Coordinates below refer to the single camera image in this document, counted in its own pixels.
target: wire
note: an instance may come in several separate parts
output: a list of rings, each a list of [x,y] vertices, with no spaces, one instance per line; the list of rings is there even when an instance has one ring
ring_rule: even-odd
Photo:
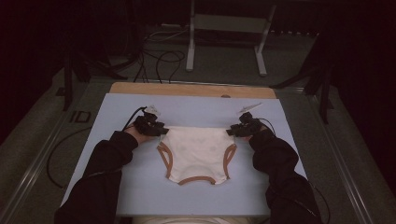
[[[160,56],[153,55],[149,53],[148,51],[156,51],[156,52],[162,52]],[[168,78],[168,82],[171,83],[173,75],[176,73],[176,71],[180,68],[181,66],[181,61],[183,61],[186,58],[186,55],[180,51],[180,50],[149,50],[149,49],[144,49],[143,50],[144,54],[147,54],[148,56],[157,59],[156,66],[155,66],[155,72],[157,75],[157,78],[159,79],[160,83],[163,83],[163,80],[160,76],[160,70],[159,70],[159,65],[160,62],[165,62],[165,63],[177,63],[177,68],[171,73],[170,77]],[[165,60],[163,57],[167,54],[173,54],[177,57],[176,60]]]
[[[288,200],[288,201],[290,201],[290,202],[292,202],[292,203],[295,203],[295,204],[299,205],[299,206],[302,207],[306,212],[308,212],[309,214],[311,214],[313,217],[317,218],[317,219],[320,221],[320,223],[323,223],[323,222],[321,221],[321,218],[320,218],[317,214],[315,214],[311,209],[309,209],[304,203],[302,203],[302,202],[300,202],[300,201],[298,201],[298,200],[295,200],[295,199],[292,199],[292,198],[283,196],[282,193],[276,192],[273,188],[271,188],[271,186],[269,187],[269,189],[270,189],[275,195],[277,195],[278,197],[280,197],[280,198],[282,198],[282,199],[285,199],[285,200]]]
[[[172,76],[173,76],[173,75],[175,74],[175,72],[180,68],[181,60],[182,60],[182,59],[180,59],[180,58],[178,57],[178,55],[177,55],[174,51],[166,51],[165,53],[163,53],[163,54],[159,57],[159,59],[157,60],[156,65],[155,65],[155,72],[156,72],[156,74],[157,74],[157,78],[160,80],[160,83],[163,83],[163,82],[161,81],[160,71],[158,70],[158,68],[159,68],[160,62],[163,60],[163,56],[165,56],[166,54],[173,54],[173,55],[175,55],[175,56],[178,58],[178,60],[175,61],[175,62],[177,62],[177,68],[172,72],[171,76],[169,77],[169,84],[170,84],[170,83],[171,83]]]
[[[324,203],[326,204],[327,214],[329,215],[327,217],[327,222],[326,223],[329,224],[330,223],[330,218],[331,218],[331,212],[330,212],[330,206],[327,203],[326,198],[323,196],[323,194],[320,192],[320,190],[313,183],[311,183],[309,180],[308,180],[308,183],[311,185],[311,187],[313,189],[315,189],[319,193],[320,197],[323,199]]]
[[[262,119],[262,120],[267,121],[267,122],[271,125],[271,128],[272,128],[272,131],[273,131],[273,133],[274,133],[274,136],[276,137],[275,128],[274,128],[274,126],[272,126],[272,123],[271,123],[268,119]]]
[[[176,32],[175,32],[175,31],[169,31],[169,32],[167,32],[167,31],[160,31],[160,32],[156,32],[156,33],[153,33],[153,34],[149,35],[149,36],[146,38],[146,40],[148,40],[148,41],[153,41],[153,42],[161,42],[161,41],[165,41],[165,40],[171,39],[171,38],[173,38],[173,37],[175,37],[175,36],[182,35],[182,34],[188,32],[188,31],[189,31],[188,29],[186,29],[186,30],[184,30],[184,31],[176,31]],[[151,39],[152,36],[157,35],[157,34],[174,34],[174,33],[176,33],[176,34],[175,34],[175,35],[170,35],[170,36],[168,36],[168,37],[166,37],[166,38],[164,38],[164,39]]]
[[[100,176],[100,175],[109,175],[109,174],[113,174],[113,173],[119,172],[121,170],[122,170],[122,167],[114,169],[114,170],[110,170],[110,171],[100,171],[100,172],[96,172],[96,173],[93,173],[91,175],[82,177],[80,180],[83,181],[83,180],[86,180],[86,179],[89,179],[89,178],[92,178],[92,177],[96,177],[96,176]]]
[[[82,132],[84,132],[84,131],[87,131],[87,130],[89,130],[89,129],[91,129],[91,128],[92,128],[92,127],[89,127],[89,128],[81,129],[81,130],[78,130],[78,131],[76,131],[76,132],[70,133],[69,135],[67,135],[66,137],[64,137],[61,141],[59,141],[59,142],[55,145],[55,147],[53,147],[52,151],[50,152],[49,157],[47,158],[47,176],[48,176],[50,182],[52,182],[52,184],[54,184],[56,187],[58,187],[58,188],[60,188],[60,189],[65,189],[65,188],[67,187],[67,185],[61,185],[61,184],[59,184],[58,182],[56,182],[56,181],[53,179],[53,177],[52,177],[51,174],[50,174],[50,159],[52,158],[53,153],[56,151],[56,149],[58,148],[58,146],[59,146],[62,142],[64,142],[65,140],[67,140],[68,138],[72,137],[73,135],[75,135],[75,134],[77,134],[77,133],[82,133]]]
[[[134,82],[137,81],[137,78],[139,77],[139,75],[142,73],[142,80],[143,82],[147,82],[149,83],[149,79],[147,77],[147,73],[146,73],[146,66],[145,66],[145,56],[143,55],[143,53],[141,52],[138,56],[137,62],[140,64],[139,70],[137,71],[136,75],[134,76]]]
[[[128,119],[128,121],[126,122],[125,126],[123,127],[123,131],[125,131],[125,129],[128,128],[129,123],[131,122],[131,120],[134,118],[134,116],[137,114],[137,112],[139,112],[140,110],[144,110],[146,109],[146,106],[141,106],[138,109],[136,109],[136,111],[132,114],[132,116]]]
[[[161,60],[161,61],[163,61],[163,62],[165,62],[165,63],[178,63],[178,62],[183,61],[183,59],[186,58],[186,55],[185,55],[182,51],[180,51],[180,50],[151,50],[151,51],[159,51],[159,52],[170,52],[170,51],[173,51],[173,52],[177,52],[177,53],[180,53],[180,54],[181,54],[181,57],[177,57],[177,60],[169,61],[169,60],[161,59],[160,57],[157,57],[157,56],[155,56],[155,55],[153,55],[153,54],[148,53],[148,50],[147,50],[147,49],[146,49],[146,50],[143,50],[143,52],[144,52],[145,54],[147,54],[148,56],[151,56],[151,57],[153,57],[153,58],[155,58],[155,59]]]

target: hand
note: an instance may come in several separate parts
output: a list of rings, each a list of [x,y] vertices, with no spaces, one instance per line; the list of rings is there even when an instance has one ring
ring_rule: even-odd
[[[268,129],[265,125],[262,125],[261,127],[260,127],[260,132],[261,131],[264,131],[264,130],[266,130],[266,129]],[[244,141],[249,141],[250,140],[250,138],[252,137],[253,135],[251,135],[251,136],[246,136],[246,137],[241,137],[241,139],[243,139]]]
[[[154,137],[152,137],[152,136],[147,136],[147,135],[143,135],[143,134],[139,133],[139,132],[137,131],[137,129],[134,127],[133,124],[131,124],[130,126],[128,126],[128,127],[124,130],[124,132],[130,134],[131,136],[133,136],[133,137],[136,139],[137,144],[139,144],[139,146],[140,146],[140,144],[142,144],[142,143],[144,143],[144,142],[147,142],[147,141],[149,141],[149,140],[154,139]]]

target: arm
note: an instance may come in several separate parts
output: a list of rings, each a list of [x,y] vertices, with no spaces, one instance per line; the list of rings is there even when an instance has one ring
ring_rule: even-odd
[[[294,149],[266,128],[254,134],[249,143],[255,151],[254,168],[269,175],[265,196],[271,223],[321,223],[310,184],[294,172],[299,160]]]
[[[113,223],[116,215],[120,168],[132,160],[132,150],[149,140],[134,128],[114,132],[99,142],[83,177],[64,205],[55,213],[55,223]]]

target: black sleeve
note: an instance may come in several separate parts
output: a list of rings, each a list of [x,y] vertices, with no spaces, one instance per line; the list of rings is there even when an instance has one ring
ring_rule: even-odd
[[[253,166],[269,175],[265,196],[271,209],[271,223],[322,223],[313,190],[308,181],[294,172],[299,160],[294,149],[266,129],[253,135]]]
[[[114,223],[120,168],[132,160],[137,146],[137,141],[123,132],[114,132],[110,140],[98,143],[83,177],[56,211],[55,223]]]

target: table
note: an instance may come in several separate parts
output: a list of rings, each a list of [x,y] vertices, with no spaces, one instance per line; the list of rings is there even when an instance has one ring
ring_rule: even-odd
[[[154,103],[162,112],[159,121],[166,125],[228,127],[238,122],[236,112],[242,105],[253,105],[258,101],[263,106],[252,111],[253,116],[271,120],[277,136],[297,151],[283,109],[271,89],[115,83],[102,103],[64,201],[82,177],[93,147],[100,140],[107,139],[113,130],[121,129],[134,109],[142,104]],[[229,165],[231,179],[216,186],[198,181],[181,187],[166,179],[163,161],[155,149],[158,142],[152,141],[135,149],[134,161],[122,170],[117,214],[124,217],[269,215],[264,196],[267,176],[252,167],[253,151],[248,143],[241,139],[235,139],[235,143],[238,149]],[[306,176],[300,161],[296,172]]]

